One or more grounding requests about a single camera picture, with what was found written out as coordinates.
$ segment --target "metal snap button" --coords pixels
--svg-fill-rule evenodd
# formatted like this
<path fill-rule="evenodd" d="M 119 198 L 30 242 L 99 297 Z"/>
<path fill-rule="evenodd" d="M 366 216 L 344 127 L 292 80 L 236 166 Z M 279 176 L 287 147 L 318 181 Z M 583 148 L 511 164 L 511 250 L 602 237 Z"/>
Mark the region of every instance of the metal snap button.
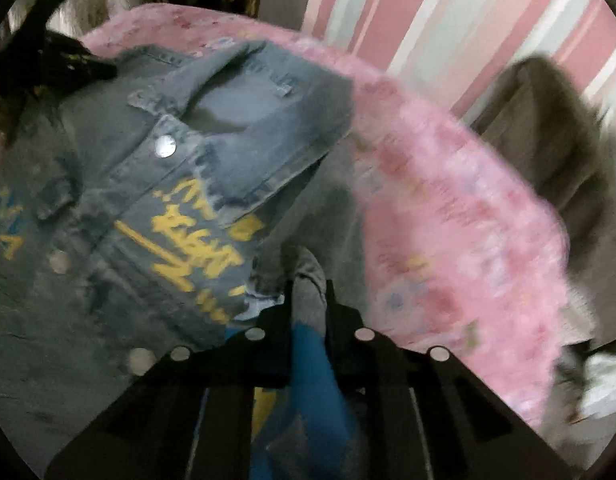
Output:
<path fill-rule="evenodd" d="M 173 153 L 175 153 L 176 149 L 177 143 L 172 136 L 162 135 L 157 140 L 155 140 L 154 153 L 159 158 L 166 158 L 167 156 L 172 155 Z"/>
<path fill-rule="evenodd" d="M 450 359 L 450 352 L 442 346 L 435 346 L 430 350 L 430 357 L 435 361 L 444 362 Z"/>
<path fill-rule="evenodd" d="M 190 357 L 190 350 L 185 346 L 178 346 L 170 352 L 170 359 L 173 361 L 185 361 Z"/>
<path fill-rule="evenodd" d="M 70 257 L 63 251 L 54 251 L 48 257 L 48 263 L 56 274 L 65 274 L 70 269 Z"/>
<path fill-rule="evenodd" d="M 265 337 L 265 330 L 258 326 L 246 330 L 246 339 L 250 341 L 261 341 Z"/>
<path fill-rule="evenodd" d="M 128 354 L 128 370 L 141 377 L 157 362 L 153 352 L 147 348 L 133 348 Z"/>
<path fill-rule="evenodd" d="M 363 341 L 364 343 L 367 343 L 368 341 L 372 341 L 374 339 L 374 330 L 370 328 L 365 328 L 365 327 L 359 328 L 355 330 L 355 337 L 359 341 Z"/>

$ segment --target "blue fabric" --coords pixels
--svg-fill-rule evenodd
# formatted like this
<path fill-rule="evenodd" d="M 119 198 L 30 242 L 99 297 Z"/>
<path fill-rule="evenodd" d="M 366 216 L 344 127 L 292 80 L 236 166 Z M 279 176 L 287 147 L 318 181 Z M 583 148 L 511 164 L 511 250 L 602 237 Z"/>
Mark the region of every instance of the blue fabric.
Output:
<path fill-rule="evenodd" d="M 292 478 L 288 463 L 302 469 L 302 478 L 341 478 L 358 426 L 337 386 L 323 340 L 309 326 L 298 324 L 293 329 L 291 385 L 283 394 L 252 444 L 250 480 Z M 297 456 L 284 455 L 281 462 L 275 456 L 275 442 L 284 440 L 307 446 L 290 444 Z"/>

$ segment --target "jacket button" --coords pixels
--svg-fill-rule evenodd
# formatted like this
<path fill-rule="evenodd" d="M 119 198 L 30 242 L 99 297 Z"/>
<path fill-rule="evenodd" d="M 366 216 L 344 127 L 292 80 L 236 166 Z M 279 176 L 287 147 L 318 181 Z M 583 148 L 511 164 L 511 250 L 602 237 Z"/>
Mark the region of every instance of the jacket button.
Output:
<path fill-rule="evenodd" d="M 156 362 L 157 358 L 146 348 L 133 348 L 128 353 L 128 370 L 135 376 L 144 375 Z"/>
<path fill-rule="evenodd" d="M 190 350 L 185 346 L 178 346 L 170 352 L 170 359 L 173 361 L 185 361 L 190 357 Z"/>
<path fill-rule="evenodd" d="M 63 251 L 54 251 L 48 258 L 48 262 L 56 274 L 65 274 L 70 269 L 70 258 Z"/>
<path fill-rule="evenodd" d="M 169 135 L 162 135 L 161 137 L 157 138 L 154 143 L 154 153 L 159 158 L 166 158 L 167 156 L 172 155 L 173 153 L 175 153 L 176 149 L 177 143 L 175 142 L 175 139 L 173 139 L 172 136 Z"/>

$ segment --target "yellow printed text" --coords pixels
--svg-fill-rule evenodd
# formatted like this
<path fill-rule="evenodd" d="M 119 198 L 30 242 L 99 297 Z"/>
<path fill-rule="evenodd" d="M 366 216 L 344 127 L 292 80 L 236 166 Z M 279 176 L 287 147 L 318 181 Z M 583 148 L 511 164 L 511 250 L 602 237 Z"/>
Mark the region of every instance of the yellow printed text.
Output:
<path fill-rule="evenodd" d="M 240 286 L 236 286 L 235 288 L 231 288 L 228 291 L 228 296 L 230 296 L 231 298 L 234 298 L 235 296 L 241 296 L 242 294 L 246 293 L 246 286 L 245 285 L 240 285 Z"/>
<path fill-rule="evenodd" d="M 197 211 L 201 211 L 203 218 L 206 220 L 214 220 L 217 218 L 216 213 L 208 202 L 208 197 L 205 193 L 205 184 L 196 178 L 181 180 L 169 194 L 163 196 L 162 200 L 164 202 L 169 202 L 173 195 L 176 195 L 184 189 L 186 193 L 182 200 L 183 203 L 187 204 L 191 200 L 194 200 L 192 207 Z"/>
<path fill-rule="evenodd" d="M 9 220 L 24 211 L 24 208 L 20 205 L 14 205 L 12 207 L 5 207 L 0 209 L 0 220 Z"/>
<path fill-rule="evenodd" d="M 203 269 L 207 278 L 218 278 L 228 267 L 238 267 L 244 260 L 237 250 L 229 245 L 219 246 L 218 240 L 206 241 L 207 229 L 187 232 L 197 222 L 179 212 L 179 205 L 166 205 L 163 215 L 152 218 L 152 231 L 163 234 L 188 256 L 187 263 Z"/>
<path fill-rule="evenodd" d="M 18 235 L 0 235 L 0 242 L 6 245 L 3 257 L 7 260 L 12 260 L 17 249 L 23 245 L 24 239 Z"/>
<path fill-rule="evenodd" d="M 182 260 L 171 252 L 166 251 L 162 247 L 159 247 L 152 240 L 149 240 L 148 238 L 146 238 L 145 236 L 138 233 L 130 226 L 119 220 L 115 222 L 115 227 L 117 227 L 117 229 L 119 229 L 123 234 L 128 236 L 131 240 L 136 242 L 144 249 L 149 250 L 152 254 L 156 254 L 157 256 L 168 262 L 168 265 L 152 264 L 152 270 L 154 270 L 157 274 L 160 274 L 161 276 L 169 280 L 182 292 L 192 292 L 195 290 L 195 286 L 192 284 L 192 282 L 185 278 L 192 273 L 192 265 L 189 262 Z"/>
<path fill-rule="evenodd" d="M 263 228 L 263 222 L 251 213 L 232 224 L 228 236 L 238 242 L 249 242 L 252 235 Z"/>
<path fill-rule="evenodd" d="M 217 308 L 217 300 L 212 297 L 212 293 L 209 288 L 205 288 L 197 295 L 197 304 L 199 305 L 199 310 L 206 314 L 210 314 L 210 319 L 216 321 L 217 323 L 226 324 L 229 322 L 230 317 L 224 309 L 221 307 Z"/>

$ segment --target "striped wallpaper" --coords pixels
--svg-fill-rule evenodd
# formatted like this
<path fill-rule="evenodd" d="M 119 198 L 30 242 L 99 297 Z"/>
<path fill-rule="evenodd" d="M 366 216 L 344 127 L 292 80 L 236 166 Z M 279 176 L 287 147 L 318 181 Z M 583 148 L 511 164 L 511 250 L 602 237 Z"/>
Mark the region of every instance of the striped wallpaper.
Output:
<path fill-rule="evenodd" d="M 533 52 L 616 111 L 616 19 L 603 0 L 309 0 L 303 30 L 469 123 L 496 75 Z"/>

